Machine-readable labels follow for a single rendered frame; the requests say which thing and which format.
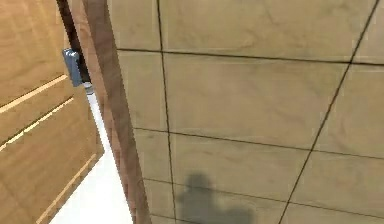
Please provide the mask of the grey metal door hinge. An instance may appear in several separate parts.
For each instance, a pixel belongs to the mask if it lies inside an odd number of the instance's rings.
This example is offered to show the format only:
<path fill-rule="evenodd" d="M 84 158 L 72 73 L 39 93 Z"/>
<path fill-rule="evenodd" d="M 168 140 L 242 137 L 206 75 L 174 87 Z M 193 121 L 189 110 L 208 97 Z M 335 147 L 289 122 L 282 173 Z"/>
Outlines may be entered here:
<path fill-rule="evenodd" d="M 62 55 L 68 69 L 72 85 L 74 87 L 81 85 L 83 81 L 80 75 L 80 70 L 78 68 L 78 60 L 80 58 L 79 54 L 73 51 L 71 48 L 67 48 L 62 51 Z"/>

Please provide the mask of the brown wooden room door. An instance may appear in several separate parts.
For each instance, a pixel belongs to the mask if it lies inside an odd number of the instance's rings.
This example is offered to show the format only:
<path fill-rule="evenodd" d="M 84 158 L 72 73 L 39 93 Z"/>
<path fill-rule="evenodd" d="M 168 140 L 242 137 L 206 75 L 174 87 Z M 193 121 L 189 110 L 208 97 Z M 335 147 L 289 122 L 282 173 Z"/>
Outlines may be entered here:
<path fill-rule="evenodd" d="M 101 157 L 56 0 L 0 0 L 0 224 L 49 224 Z"/>

